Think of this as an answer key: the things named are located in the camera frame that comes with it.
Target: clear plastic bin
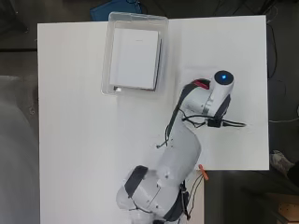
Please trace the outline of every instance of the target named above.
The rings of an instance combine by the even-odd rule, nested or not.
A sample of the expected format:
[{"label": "clear plastic bin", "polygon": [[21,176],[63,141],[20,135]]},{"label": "clear plastic bin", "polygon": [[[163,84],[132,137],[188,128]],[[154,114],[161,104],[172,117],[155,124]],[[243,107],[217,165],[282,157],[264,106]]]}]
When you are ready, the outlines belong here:
[{"label": "clear plastic bin", "polygon": [[[122,29],[136,29],[136,30],[150,30],[158,31],[161,38],[159,67],[157,73],[157,83],[154,91],[146,91],[140,89],[130,89],[124,87],[115,87],[109,84],[110,81],[110,68],[113,49],[114,31],[116,28]],[[107,27],[107,40],[105,48],[105,58],[102,72],[102,93],[103,94],[120,94],[120,95],[133,95],[145,97],[157,97],[163,87],[164,82],[164,69],[165,69],[165,54],[167,46],[167,31],[168,31],[168,18],[158,17],[143,14],[111,12],[108,20]]]}]

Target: orange tag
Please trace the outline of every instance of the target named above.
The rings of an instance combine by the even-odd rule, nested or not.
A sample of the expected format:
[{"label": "orange tag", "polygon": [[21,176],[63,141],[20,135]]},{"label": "orange tag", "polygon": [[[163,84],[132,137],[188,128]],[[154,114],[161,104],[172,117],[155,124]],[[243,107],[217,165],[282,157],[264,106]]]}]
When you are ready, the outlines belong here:
[{"label": "orange tag", "polygon": [[199,164],[199,165],[198,165],[198,168],[200,169],[200,172],[203,174],[204,179],[205,179],[205,180],[208,180],[208,176],[207,176],[207,174],[206,174],[206,171],[205,171],[205,169],[204,169],[204,166],[203,166],[202,164]]}]

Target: white table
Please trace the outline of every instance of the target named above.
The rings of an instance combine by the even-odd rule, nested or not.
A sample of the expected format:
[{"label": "white table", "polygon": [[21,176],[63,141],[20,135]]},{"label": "white table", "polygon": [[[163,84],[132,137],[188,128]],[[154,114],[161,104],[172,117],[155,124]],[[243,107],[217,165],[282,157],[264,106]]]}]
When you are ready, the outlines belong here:
[{"label": "white table", "polygon": [[[235,75],[226,118],[248,127],[196,131],[199,163],[268,169],[264,17],[171,20],[168,81],[148,101],[101,93],[106,32],[106,22],[38,24],[42,224],[130,223],[115,203],[122,179],[138,164],[155,166],[180,87],[221,69]],[[196,201],[203,223],[203,188]]]}]

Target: gray floor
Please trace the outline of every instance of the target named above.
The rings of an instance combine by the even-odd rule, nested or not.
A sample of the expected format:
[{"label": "gray floor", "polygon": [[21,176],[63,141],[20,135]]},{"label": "gray floor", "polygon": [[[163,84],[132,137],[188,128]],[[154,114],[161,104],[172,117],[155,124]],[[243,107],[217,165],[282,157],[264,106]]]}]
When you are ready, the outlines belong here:
[{"label": "gray floor", "polygon": [[[0,49],[36,48],[36,24],[39,22],[89,21],[89,9],[106,1],[87,0],[16,0],[19,16],[30,31],[27,34],[10,32],[0,35]],[[174,18],[196,18],[214,15],[217,0],[142,0],[149,14]],[[238,0],[222,0],[217,16],[231,16]],[[248,0],[247,6],[235,15],[250,15],[262,1]],[[275,31],[278,68],[268,81],[269,118],[293,119],[299,105],[299,4],[282,1],[268,19]],[[275,64],[273,39],[268,33],[268,64],[272,73]],[[36,53],[0,53],[0,75],[17,76],[23,85],[21,109],[38,135],[36,97]],[[269,125],[270,149],[282,151],[291,161],[299,161],[298,122]],[[206,183],[206,223],[276,223],[263,209],[248,197],[243,189],[256,192],[298,193],[298,188],[282,175],[269,172],[209,172]]]}]

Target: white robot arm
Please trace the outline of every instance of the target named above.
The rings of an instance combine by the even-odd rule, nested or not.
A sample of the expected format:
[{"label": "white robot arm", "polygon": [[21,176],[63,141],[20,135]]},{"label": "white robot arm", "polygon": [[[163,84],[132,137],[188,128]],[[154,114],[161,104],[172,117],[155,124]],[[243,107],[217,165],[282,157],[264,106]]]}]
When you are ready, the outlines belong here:
[{"label": "white robot arm", "polygon": [[188,215],[189,193],[181,184],[194,169],[201,146],[183,122],[184,111],[221,120],[233,86],[233,75],[220,71],[211,81],[198,79],[184,87],[166,129],[166,149],[157,169],[136,166],[117,194],[119,208],[130,211],[134,224],[173,222]]}]

